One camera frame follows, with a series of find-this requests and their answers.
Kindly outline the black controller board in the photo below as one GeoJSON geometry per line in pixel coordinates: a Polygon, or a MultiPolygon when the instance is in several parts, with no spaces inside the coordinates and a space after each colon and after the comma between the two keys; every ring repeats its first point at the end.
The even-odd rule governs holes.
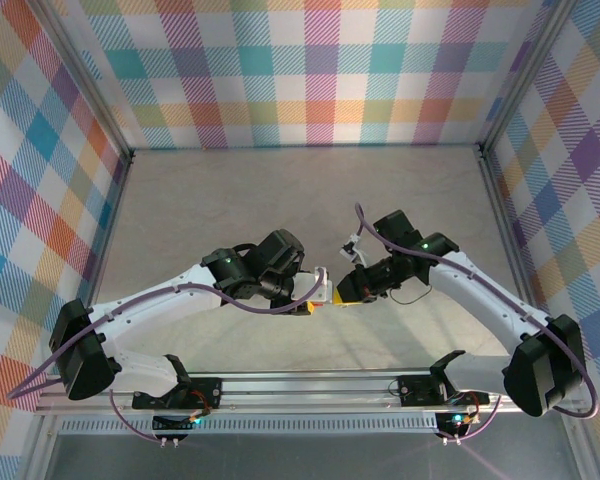
{"type": "Polygon", "coordinates": [[[182,418],[154,415],[151,421],[151,429],[156,439],[160,442],[161,448],[165,448],[168,444],[172,444],[174,448],[178,448],[180,443],[188,437],[189,432],[200,421],[201,417],[199,415],[182,418]]]}
{"type": "Polygon", "coordinates": [[[468,439],[476,437],[480,429],[472,431],[473,426],[480,426],[480,414],[473,413],[438,413],[436,415],[437,431],[435,435],[444,445],[449,443],[461,446],[468,439]]]}

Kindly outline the aluminium mounting rail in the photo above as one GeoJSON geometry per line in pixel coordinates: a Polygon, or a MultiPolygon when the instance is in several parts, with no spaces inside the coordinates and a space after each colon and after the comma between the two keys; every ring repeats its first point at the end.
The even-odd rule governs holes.
{"type": "Polygon", "coordinates": [[[372,413],[387,410],[443,412],[464,406],[402,407],[388,392],[390,383],[400,375],[434,375],[460,392],[489,395],[490,406],[505,393],[499,373],[479,373],[447,367],[441,372],[429,369],[408,370],[332,370],[295,372],[197,373],[188,378],[170,380],[165,376],[118,374],[111,384],[97,381],[88,386],[67,388],[55,383],[45,388],[35,414],[103,413],[111,406],[136,412],[185,414],[195,410],[135,410],[135,392],[160,397],[180,381],[190,377],[219,377],[222,394],[212,412],[241,414],[326,414],[372,413]]]}

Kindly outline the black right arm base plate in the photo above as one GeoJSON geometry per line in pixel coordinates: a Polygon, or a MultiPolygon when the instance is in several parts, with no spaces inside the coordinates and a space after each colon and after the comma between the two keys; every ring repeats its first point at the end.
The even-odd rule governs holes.
{"type": "Polygon", "coordinates": [[[434,375],[400,375],[389,385],[388,392],[400,400],[402,407],[439,407],[488,405],[489,395],[460,392],[434,375]]]}

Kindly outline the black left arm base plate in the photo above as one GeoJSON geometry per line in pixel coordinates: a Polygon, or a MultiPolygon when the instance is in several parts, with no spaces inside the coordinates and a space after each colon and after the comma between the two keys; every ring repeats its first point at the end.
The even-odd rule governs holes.
{"type": "Polygon", "coordinates": [[[220,405],[222,380],[219,377],[190,377],[180,381],[160,397],[135,392],[132,408],[135,410],[202,410],[220,405]]]}

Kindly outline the aluminium frame post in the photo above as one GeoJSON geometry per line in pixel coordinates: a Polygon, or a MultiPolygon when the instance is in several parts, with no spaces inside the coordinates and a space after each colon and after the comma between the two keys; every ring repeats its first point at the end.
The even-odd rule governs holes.
{"type": "MultiPolygon", "coordinates": [[[[80,49],[77,47],[76,36],[58,13],[58,10],[52,4],[52,0],[27,0],[27,2],[59,51],[67,70],[79,91],[85,96],[95,118],[100,122],[108,138],[120,151],[121,167],[119,168],[119,181],[113,188],[113,206],[102,236],[99,249],[100,257],[94,266],[93,283],[86,291],[86,299],[93,301],[98,297],[103,282],[113,233],[124,198],[124,188],[133,165],[134,149],[129,146],[124,138],[119,123],[107,106],[95,77],[86,66],[80,49]]],[[[16,480],[44,480],[57,438],[56,424],[58,419],[57,414],[49,413],[34,417],[27,434],[27,444],[21,465],[17,471],[16,480]]]]}
{"type": "MultiPolygon", "coordinates": [[[[512,222],[506,212],[504,194],[496,178],[495,145],[504,135],[514,110],[520,105],[577,1],[549,0],[546,14],[538,25],[533,41],[525,49],[524,54],[517,55],[514,59],[518,68],[505,82],[507,91],[503,95],[500,108],[494,115],[486,136],[475,147],[476,159],[495,215],[509,270],[513,276],[514,291],[530,302],[535,301],[535,296],[532,293],[521,250],[517,246],[512,222]]],[[[569,433],[570,427],[562,419],[557,417],[552,419],[552,438],[558,441],[558,445],[550,449],[546,457],[540,459],[536,465],[536,475],[530,480],[580,480],[577,458],[571,447],[569,433]]]]}

